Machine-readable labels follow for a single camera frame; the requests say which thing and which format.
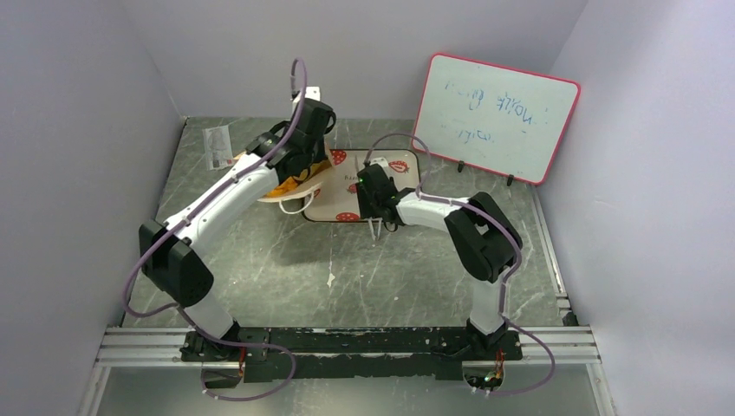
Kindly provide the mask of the brown paper bag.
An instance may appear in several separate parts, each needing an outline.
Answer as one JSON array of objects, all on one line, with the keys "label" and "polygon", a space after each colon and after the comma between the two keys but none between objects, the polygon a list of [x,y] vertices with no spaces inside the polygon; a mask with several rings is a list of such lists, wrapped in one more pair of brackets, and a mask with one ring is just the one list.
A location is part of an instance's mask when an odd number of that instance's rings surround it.
[{"label": "brown paper bag", "polygon": [[[304,212],[313,203],[314,198],[320,193],[322,186],[327,182],[329,174],[333,172],[335,161],[332,151],[329,148],[327,148],[327,158],[328,159],[324,161],[329,161],[331,163],[331,167],[329,169],[316,174],[313,178],[298,186],[294,191],[287,192],[281,197],[276,198],[266,198],[265,194],[258,200],[258,202],[277,204],[281,212],[287,215],[296,215]],[[283,204],[287,201],[293,200],[301,200],[302,207],[296,211],[287,211]]]}]

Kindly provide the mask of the fake orange bread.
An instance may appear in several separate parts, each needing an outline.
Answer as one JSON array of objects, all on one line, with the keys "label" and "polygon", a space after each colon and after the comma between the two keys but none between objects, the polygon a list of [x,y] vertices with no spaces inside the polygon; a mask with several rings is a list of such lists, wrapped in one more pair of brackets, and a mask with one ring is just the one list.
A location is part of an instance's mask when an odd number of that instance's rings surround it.
[{"label": "fake orange bread", "polygon": [[284,182],[282,182],[278,187],[268,192],[265,195],[265,197],[266,198],[281,197],[287,192],[294,191],[298,186],[302,185],[304,182],[307,182],[309,179],[313,178],[316,174],[329,169],[330,167],[331,167],[331,163],[329,161],[323,161],[320,163],[312,164],[310,167],[308,167],[307,169],[304,169],[298,175],[290,176],[289,178],[285,179]]}]

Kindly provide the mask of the strawberry pattern tray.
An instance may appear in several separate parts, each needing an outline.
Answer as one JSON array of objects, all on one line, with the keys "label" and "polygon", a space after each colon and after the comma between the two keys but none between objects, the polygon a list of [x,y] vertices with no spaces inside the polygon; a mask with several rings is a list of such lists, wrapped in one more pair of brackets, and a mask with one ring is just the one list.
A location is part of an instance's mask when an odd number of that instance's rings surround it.
[{"label": "strawberry pattern tray", "polygon": [[[331,151],[335,166],[315,193],[315,202],[302,215],[312,222],[353,223],[363,222],[357,197],[356,173],[362,168],[367,149],[334,149]],[[387,168],[387,176],[394,180],[397,189],[415,188],[420,182],[417,155],[408,150],[374,150],[371,161],[378,161]]]}]

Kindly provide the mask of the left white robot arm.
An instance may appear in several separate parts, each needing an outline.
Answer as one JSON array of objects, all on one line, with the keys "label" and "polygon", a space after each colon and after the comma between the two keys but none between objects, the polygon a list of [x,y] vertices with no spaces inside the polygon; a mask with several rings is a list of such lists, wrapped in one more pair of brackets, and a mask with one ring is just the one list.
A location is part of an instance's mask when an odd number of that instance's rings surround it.
[{"label": "left white robot arm", "polygon": [[327,160],[324,137],[335,122],[331,106],[312,98],[300,101],[291,120],[252,140],[230,171],[185,209],[139,228],[140,271],[208,334],[205,349],[218,360],[237,354],[240,327],[212,292],[205,249],[250,205]]}]

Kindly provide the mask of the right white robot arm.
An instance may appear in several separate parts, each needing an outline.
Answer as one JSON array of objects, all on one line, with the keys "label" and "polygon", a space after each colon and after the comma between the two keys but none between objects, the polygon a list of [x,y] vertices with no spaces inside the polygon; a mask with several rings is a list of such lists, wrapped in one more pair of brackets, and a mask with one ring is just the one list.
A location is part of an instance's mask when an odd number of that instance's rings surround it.
[{"label": "right white robot arm", "polygon": [[357,173],[360,216],[386,226],[423,226],[448,233],[472,285],[467,345],[479,359],[490,358],[509,327],[507,283],[522,262],[522,238],[486,192],[470,198],[444,198],[415,188],[399,190],[383,166]]}]

